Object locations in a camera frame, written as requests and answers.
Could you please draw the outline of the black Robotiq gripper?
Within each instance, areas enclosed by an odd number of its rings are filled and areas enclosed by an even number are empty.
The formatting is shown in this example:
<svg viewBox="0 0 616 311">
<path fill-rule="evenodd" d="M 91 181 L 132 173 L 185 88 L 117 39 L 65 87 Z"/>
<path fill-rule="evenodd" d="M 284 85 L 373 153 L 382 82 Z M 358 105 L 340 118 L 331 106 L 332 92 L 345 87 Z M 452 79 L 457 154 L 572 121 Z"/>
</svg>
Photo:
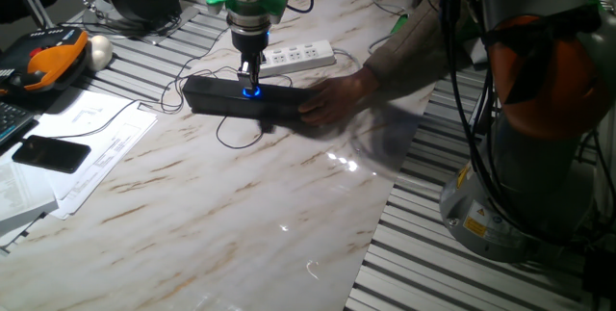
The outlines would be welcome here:
<svg viewBox="0 0 616 311">
<path fill-rule="evenodd" d="M 259 72 L 261 55 L 269 44 L 269 33 L 256 35 L 244 35 L 235 31 L 231 32 L 232 43 L 243 56 L 250 57 L 249 61 L 242 61 L 239 67 L 239 82 L 245 90 L 256 88 L 259 85 Z"/>
</svg>

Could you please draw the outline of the person's bare hand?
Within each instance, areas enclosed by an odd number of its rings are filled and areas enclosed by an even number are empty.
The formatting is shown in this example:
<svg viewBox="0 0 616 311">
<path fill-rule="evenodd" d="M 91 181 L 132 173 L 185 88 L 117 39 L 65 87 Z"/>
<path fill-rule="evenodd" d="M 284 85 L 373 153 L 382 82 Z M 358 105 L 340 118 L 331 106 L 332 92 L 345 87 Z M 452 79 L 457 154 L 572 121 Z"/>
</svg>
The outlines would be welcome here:
<svg viewBox="0 0 616 311">
<path fill-rule="evenodd" d="M 310 87 L 318 94 L 298 107 L 301 120 L 315 126 L 334 123 L 379 87 L 380 83 L 367 67 L 348 76 L 325 79 Z"/>
</svg>

